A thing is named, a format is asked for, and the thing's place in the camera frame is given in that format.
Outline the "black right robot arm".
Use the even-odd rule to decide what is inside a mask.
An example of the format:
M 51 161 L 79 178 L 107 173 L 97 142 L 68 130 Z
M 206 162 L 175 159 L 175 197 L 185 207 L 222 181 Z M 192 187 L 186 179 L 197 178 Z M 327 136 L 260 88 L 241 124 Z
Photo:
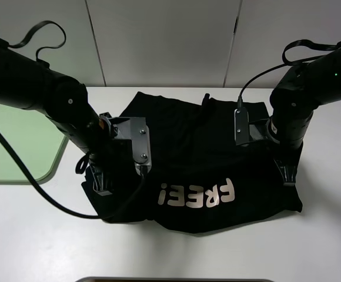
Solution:
M 290 61 L 283 53 L 283 65 L 289 70 L 270 95 L 272 116 L 248 124 L 248 141 L 266 142 L 284 186 L 295 185 L 303 138 L 313 112 L 341 100 L 341 41 L 327 45 L 300 39 L 285 50 L 300 46 L 326 54 Z

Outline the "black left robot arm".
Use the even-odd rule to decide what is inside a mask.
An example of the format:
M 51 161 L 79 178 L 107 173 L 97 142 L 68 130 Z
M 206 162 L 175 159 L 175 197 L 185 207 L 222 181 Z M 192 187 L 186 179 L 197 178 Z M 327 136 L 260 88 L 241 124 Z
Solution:
M 88 102 L 85 85 L 50 70 L 43 61 L 16 53 L 1 38 L 0 104 L 45 115 L 84 152 L 76 172 L 90 168 L 97 193 L 124 191 L 143 180 L 151 169 L 144 118 L 97 114 Z

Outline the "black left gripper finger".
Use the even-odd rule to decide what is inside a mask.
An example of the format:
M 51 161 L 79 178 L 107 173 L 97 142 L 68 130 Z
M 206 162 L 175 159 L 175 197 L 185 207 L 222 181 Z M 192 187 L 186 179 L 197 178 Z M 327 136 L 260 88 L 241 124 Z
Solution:
M 91 165 L 91 173 L 93 176 L 93 190 L 100 196 L 111 195 L 109 181 L 105 180 L 104 171 L 98 166 Z

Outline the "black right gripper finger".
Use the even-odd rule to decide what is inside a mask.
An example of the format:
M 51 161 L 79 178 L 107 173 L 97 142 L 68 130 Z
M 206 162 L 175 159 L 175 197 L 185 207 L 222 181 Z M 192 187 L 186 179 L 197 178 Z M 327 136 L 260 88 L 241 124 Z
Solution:
M 295 159 L 274 159 L 278 168 L 283 185 L 285 187 L 294 187 L 296 184 L 297 161 Z

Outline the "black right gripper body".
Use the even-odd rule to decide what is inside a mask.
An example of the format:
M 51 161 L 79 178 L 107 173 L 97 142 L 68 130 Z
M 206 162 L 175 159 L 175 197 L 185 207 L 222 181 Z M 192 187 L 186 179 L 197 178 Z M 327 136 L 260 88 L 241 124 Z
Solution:
M 276 134 L 272 130 L 271 119 L 261 119 L 249 124 L 249 144 L 268 142 L 279 145 Z

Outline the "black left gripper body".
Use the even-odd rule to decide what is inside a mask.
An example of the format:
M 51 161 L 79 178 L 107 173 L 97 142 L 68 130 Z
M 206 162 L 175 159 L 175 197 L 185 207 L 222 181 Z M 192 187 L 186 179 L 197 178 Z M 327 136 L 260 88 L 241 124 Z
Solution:
M 107 117 L 96 112 L 86 114 L 90 163 L 101 167 L 135 165 L 132 153 L 131 118 Z

